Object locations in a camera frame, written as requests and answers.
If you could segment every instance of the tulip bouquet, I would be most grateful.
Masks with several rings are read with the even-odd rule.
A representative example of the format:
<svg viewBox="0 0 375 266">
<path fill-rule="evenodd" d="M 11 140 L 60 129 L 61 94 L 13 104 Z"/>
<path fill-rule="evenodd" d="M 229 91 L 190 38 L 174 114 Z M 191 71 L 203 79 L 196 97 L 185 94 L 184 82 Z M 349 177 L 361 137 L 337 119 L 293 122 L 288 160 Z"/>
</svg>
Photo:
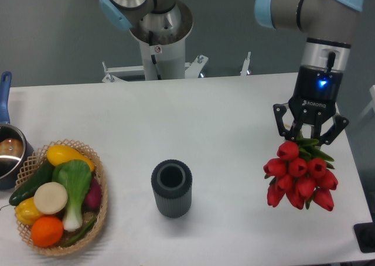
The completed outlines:
<svg viewBox="0 0 375 266">
<path fill-rule="evenodd" d="M 265 179 L 272 178 L 267 193 L 269 206 L 276 207 L 284 195 L 297 209 L 309 209 L 314 201 L 328 211 L 334 204 L 330 190 L 336 190 L 338 180 L 330 169 L 333 158 L 315 146 L 319 141 L 299 137 L 285 141 L 263 167 Z"/>
</svg>

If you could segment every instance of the yellow bell pepper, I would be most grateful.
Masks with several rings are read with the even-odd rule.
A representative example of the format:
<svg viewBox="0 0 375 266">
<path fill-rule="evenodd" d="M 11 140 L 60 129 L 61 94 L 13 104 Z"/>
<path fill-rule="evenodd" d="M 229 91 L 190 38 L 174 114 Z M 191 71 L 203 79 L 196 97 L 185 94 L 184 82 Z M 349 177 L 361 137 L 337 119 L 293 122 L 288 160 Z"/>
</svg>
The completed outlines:
<svg viewBox="0 0 375 266">
<path fill-rule="evenodd" d="M 34 204 L 34 197 L 22 201 L 15 208 L 18 221 L 24 225 L 32 225 L 44 214 L 38 211 Z"/>
</svg>

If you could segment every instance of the bok choy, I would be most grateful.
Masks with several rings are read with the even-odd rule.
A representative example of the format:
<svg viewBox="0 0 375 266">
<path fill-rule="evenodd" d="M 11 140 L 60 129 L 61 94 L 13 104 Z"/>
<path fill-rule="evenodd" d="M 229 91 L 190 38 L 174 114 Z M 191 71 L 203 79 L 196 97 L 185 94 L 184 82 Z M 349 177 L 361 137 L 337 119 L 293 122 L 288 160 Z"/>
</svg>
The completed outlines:
<svg viewBox="0 0 375 266">
<path fill-rule="evenodd" d="M 68 193 L 63 217 L 64 229 L 75 231 L 83 223 L 81 207 L 90 188 L 90 167 L 86 162 L 78 159 L 62 163 L 54 174 L 54 180 L 63 185 Z"/>
</svg>

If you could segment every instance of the red tulip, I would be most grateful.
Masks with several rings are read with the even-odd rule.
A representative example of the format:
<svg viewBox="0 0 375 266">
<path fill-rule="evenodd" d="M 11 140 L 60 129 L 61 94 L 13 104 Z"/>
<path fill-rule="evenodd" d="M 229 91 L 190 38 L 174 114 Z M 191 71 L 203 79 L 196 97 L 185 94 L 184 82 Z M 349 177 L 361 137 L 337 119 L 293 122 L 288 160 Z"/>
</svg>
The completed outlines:
<svg viewBox="0 0 375 266">
<path fill-rule="evenodd" d="M 287 192 L 293 188 L 293 176 L 285 174 L 276 178 L 276 188 L 279 191 Z"/>
<path fill-rule="evenodd" d="M 303 209 L 305 201 L 304 199 L 299 195 L 299 193 L 296 192 L 295 189 L 291 189 L 287 191 L 287 198 L 290 201 L 290 203 L 296 207 L 297 209 Z"/>
<path fill-rule="evenodd" d="M 302 176 L 295 182 L 295 190 L 303 199 L 310 199 L 316 186 L 315 179 L 312 177 Z"/>
<path fill-rule="evenodd" d="M 317 186 L 329 190 L 336 190 L 338 183 L 339 181 L 337 180 L 335 175 L 328 169 L 326 170 L 326 173 L 323 177 L 316 180 Z"/>
<path fill-rule="evenodd" d="M 315 191 L 313 201 L 331 212 L 335 204 L 333 203 L 332 195 L 328 189 L 319 188 Z"/>
<path fill-rule="evenodd" d="M 267 203 L 269 206 L 277 207 L 281 199 L 284 197 L 285 192 L 281 192 L 276 188 L 275 184 L 268 187 Z"/>
<path fill-rule="evenodd" d="M 299 155 L 298 145 L 292 141 L 284 142 L 277 150 L 277 156 L 285 161 L 292 161 Z"/>
<path fill-rule="evenodd" d="M 307 172 L 307 162 L 301 158 L 294 159 L 289 163 L 288 172 L 294 177 L 301 177 Z"/>
<path fill-rule="evenodd" d="M 268 176 L 283 176 L 287 174 L 287 165 L 279 158 L 270 159 L 267 164 L 263 166 L 263 169 Z"/>
<path fill-rule="evenodd" d="M 321 178 L 326 173 L 327 164 L 323 159 L 315 158 L 307 163 L 307 170 L 310 173 L 310 176 Z"/>
</svg>

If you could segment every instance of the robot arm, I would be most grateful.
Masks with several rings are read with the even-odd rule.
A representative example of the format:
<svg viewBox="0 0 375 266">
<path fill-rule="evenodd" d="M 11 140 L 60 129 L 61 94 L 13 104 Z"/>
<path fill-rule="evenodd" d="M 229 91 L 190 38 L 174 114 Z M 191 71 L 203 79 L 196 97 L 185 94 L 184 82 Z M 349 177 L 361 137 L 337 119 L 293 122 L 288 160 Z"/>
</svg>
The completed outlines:
<svg viewBox="0 0 375 266">
<path fill-rule="evenodd" d="M 176 0 L 100 0 L 102 11 L 110 22 L 121 30 L 128 30 L 150 12 L 172 10 Z"/>
<path fill-rule="evenodd" d="M 273 29 L 307 33 L 294 93 L 286 104 L 274 105 L 279 134 L 294 141 L 304 124 L 311 138 L 329 145 L 349 121 L 336 113 L 336 97 L 350 53 L 363 0 L 256 0 L 255 18 Z M 287 130 L 282 120 L 290 109 L 294 121 Z M 333 118 L 321 135 L 322 124 Z"/>
<path fill-rule="evenodd" d="M 185 39 L 193 27 L 177 0 L 100 0 L 110 22 L 139 42 L 146 80 L 185 78 Z"/>
</svg>

